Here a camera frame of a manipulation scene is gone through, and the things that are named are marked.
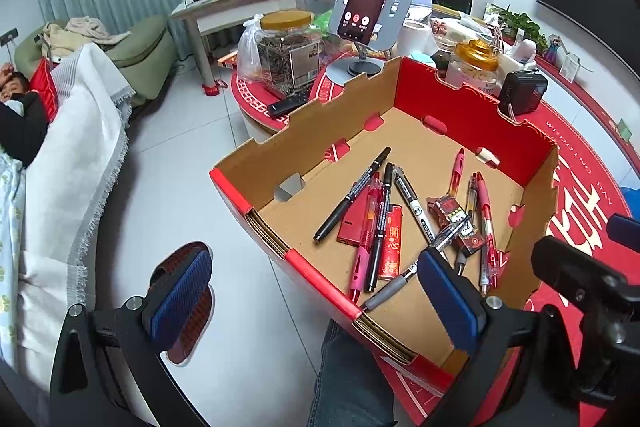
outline brown slipper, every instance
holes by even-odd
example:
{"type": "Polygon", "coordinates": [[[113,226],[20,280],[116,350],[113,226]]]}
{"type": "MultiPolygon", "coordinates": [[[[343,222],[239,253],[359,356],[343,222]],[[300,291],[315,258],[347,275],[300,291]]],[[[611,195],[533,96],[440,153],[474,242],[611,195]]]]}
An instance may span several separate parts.
{"type": "MultiPolygon", "coordinates": [[[[184,260],[184,258],[193,250],[193,248],[200,248],[206,250],[211,254],[210,248],[202,241],[193,241],[187,243],[178,248],[174,253],[167,257],[162,263],[156,267],[149,281],[149,288],[153,286],[163,275],[172,273],[176,267],[184,260]]],[[[202,336],[202,332],[205,330],[209,320],[213,314],[213,292],[209,286],[205,288],[200,295],[200,299],[196,304],[196,307],[191,312],[191,315],[187,319],[178,340],[171,349],[166,352],[167,358],[170,362],[176,365],[182,365],[188,361],[193,349],[198,343],[199,338],[202,336]]]]}

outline phone stand base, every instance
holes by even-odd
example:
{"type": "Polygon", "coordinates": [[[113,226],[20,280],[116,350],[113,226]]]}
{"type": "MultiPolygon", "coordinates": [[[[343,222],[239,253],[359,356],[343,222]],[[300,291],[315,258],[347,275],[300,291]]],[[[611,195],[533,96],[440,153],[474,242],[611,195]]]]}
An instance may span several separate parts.
{"type": "Polygon", "coordinates": [[[326,76],[334,84],[344,87],[344,84],[360,73],[366,73],[367,76],[380,73],[384,64],[385,61],[379,58],[366,60],[361,60],[360,57],[339,58],[327,66],[326,76]]]}

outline black hair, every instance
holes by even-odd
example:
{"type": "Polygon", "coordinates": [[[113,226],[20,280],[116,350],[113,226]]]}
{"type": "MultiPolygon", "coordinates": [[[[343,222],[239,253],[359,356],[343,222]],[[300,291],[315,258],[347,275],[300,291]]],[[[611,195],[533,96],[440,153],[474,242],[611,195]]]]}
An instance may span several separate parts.
{"type": "Polygon", "coordinates": [[[24,74],[20,73],[20,71],[15,71],[11,76],[11,80],[13,80],[14,78],[18,79],[20,85],[22,86],[22,89],[24,89],[24,92],[27,92],[29,90],[29,81],[27,80],[27,77],[24,76],[24,74]]]}

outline gold lid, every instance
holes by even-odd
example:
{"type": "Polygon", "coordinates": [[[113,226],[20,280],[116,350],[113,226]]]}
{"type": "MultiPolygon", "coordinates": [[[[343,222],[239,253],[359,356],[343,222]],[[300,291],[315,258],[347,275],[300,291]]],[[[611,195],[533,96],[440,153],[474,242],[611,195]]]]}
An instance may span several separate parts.
{"type": "Polygon", "coordinates": [[[484,41],[475,39],[467,44],[460,42],[456,46],[456,55],[476,68],[484,71],[496,71],[498,69],[498,57],[484,41]]]}
{"type": "Polygon", "coordinates": [[[280,10],[267,13],[260,19],[260,28],[263,30],[288,30],[298,26],[306,26],[313,20],[313,14],[302,10],[280,10]]]}

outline green sofa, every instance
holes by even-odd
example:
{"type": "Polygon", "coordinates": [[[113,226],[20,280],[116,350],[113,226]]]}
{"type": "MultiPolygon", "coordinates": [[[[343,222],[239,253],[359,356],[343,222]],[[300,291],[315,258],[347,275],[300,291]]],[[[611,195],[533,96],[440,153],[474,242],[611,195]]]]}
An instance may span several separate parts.
{"type": "MultiPolygon", "coordinates": [[[[67,20],[53,22],[64,28],[67,20]]],[[[106,51],[136,92],[131,100],[133,107],[158,96],[177,58],[174,39],[166,29],[166,22],[167,18],[159,15],[144,19],[129,30],[129,37],[106,51]]],[[[25,38],[15,52],[15,67],[27,78],[31,78],[42,58],[42,44],[34,42],[42,28],[25,38]]]]}

